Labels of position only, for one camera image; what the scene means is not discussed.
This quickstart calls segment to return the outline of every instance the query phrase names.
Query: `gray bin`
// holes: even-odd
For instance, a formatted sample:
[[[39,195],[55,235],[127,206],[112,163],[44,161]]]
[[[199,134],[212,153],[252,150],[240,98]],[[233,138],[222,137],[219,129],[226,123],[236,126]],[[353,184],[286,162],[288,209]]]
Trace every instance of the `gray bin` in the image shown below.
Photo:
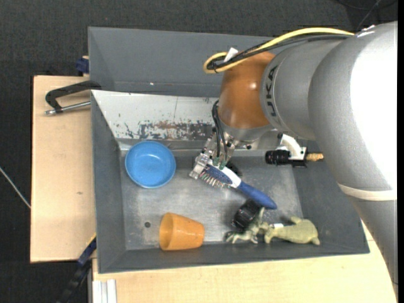
[[[109,90],[93,91],[91,99],[101,273],[369,252],[357,213],[323,162],[309,163],[306,169],[269,166],[263,154],[273,149],[271,143],[251,151],[236,150],[232,157],[243,180],[277,202],[278,209],[267,210],[264,219],[287,223],[290,215],[309,218],[318,228],[320,246],[276,239],[269,245],[224,242],[225,234],[234,231],[232,217],[246,198],[236,190],[214,189],[188,177],[211,131],[209,110],[222,79],[220,74],[204,74],[202,64],[214,52],[230,46],[245,49],[268,38],[90,28],[89,39],[91,80]],[[181,116],[178,109],[177,115],[163,117],[162,105],[160,115],[136,107],[143,102],[159,109],[168,100],[182,104]],[[161,132],[162,121],[187,133],[181,138],[144,133],[144,125],[148,132]],[[167,145],[177,162],[174,178],[158,189],[138,187],[124,168],[130,146],[150,139]],[[317,149],[313,142],[301,142],[312,151]],[[200,248],[179,252],[158,248],[160,219],[168,211],[204,224],[206,237]]]

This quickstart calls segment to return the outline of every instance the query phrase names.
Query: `black carpet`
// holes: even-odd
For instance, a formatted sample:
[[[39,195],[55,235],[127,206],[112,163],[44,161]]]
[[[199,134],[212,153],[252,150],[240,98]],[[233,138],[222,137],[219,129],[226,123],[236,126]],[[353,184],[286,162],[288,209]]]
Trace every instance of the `black carpet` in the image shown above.
[[[377,0],[344,1],[354,6],[333,0],[0,0],[0,166],[29,200],[31,76],[76,75],[75,61],[88,54],[88,26],[270,36],[398,19],[394,0],[379,0],[364,21]],[[74,263],[30,264],[30,211],[1,175],[0,200],[0,302],[54,302]],[[82,288],[73,302],[85,301]]]

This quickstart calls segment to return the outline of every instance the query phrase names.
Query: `blue bowl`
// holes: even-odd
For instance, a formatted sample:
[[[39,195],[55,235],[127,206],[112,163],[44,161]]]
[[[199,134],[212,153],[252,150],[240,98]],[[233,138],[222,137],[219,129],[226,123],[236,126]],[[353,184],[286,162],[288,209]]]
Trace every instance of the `blue bowl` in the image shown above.
[[[166,185],[175,173],[172,152],[156,141],[135,144],[126,154],[125,168],[137,185],[153,189]]]

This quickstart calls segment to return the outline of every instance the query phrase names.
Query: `toy dinosaur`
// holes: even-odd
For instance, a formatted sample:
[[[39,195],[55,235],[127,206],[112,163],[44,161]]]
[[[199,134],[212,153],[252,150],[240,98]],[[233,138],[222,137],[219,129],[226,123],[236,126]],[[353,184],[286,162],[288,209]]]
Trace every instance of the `toy dinosaur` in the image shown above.
[[[270,226],[264,234],[264,241],[269,244],[272,238],[277,237],[296,244],[312,242],[317,246],[320,245],[317,229],[310,220],[293,216],[290,217],[290,221],[292,221],[294,225],[280,228]]]
[[[270,227],[266,222],[263,222],[263,214],[264,208],[261,208],[254,219],[251,220],[244,232],[231,232],[227,236],[226,241],[232,241],[234,244],[238,239],[240,239],[244,241],[250,240],[251,242],[257,244],[257,235],[259,233],[263,233],[263,231],[267,231]]]
[[[315,245],[320,245],[317,229],[310,220],[292,216],[290,217],[290,221],[293,222],[294,225],[274,227],[262,221],[263,214],[264,208],[261,208],[244,232],[231,232],[226,238],[226,241],[232,241],[234,244],[240,239],[244,241],[250,240],[257,244],[257,235],[264,234],[264,241],[267,244],[271,242],[272,238],[277,237],[297,244],[312,242]]]

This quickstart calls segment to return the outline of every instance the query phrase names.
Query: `white label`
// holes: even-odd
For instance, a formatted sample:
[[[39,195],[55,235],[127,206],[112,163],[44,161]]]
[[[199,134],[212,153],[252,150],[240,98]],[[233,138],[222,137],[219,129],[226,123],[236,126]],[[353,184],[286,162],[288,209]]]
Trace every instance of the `white label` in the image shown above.
[[[227,52],[227,55],[225,57],[224,62],[227,62],[230,58],[235,56],[239,51],[233,47],[230,47],[229,51]]]

